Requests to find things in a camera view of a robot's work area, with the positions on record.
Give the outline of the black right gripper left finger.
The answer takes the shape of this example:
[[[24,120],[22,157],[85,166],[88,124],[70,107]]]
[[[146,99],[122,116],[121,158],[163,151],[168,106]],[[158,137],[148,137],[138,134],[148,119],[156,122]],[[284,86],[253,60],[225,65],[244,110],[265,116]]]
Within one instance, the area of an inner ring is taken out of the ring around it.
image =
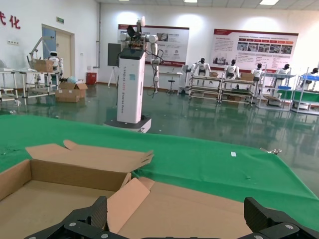
[[[27,236],[28,239],[116,239],[107,223],[107,198],[75,209],[61,222]]]

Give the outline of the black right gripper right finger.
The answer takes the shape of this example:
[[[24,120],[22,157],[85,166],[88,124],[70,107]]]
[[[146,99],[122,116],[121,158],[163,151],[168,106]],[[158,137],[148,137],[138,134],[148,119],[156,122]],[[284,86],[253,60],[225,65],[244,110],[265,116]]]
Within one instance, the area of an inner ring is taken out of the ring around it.
[[[263,207],[252,197],[244,200],[244,219],[252,231],[244,239],[319,239],[319,233],[305,227],[282,211]]]

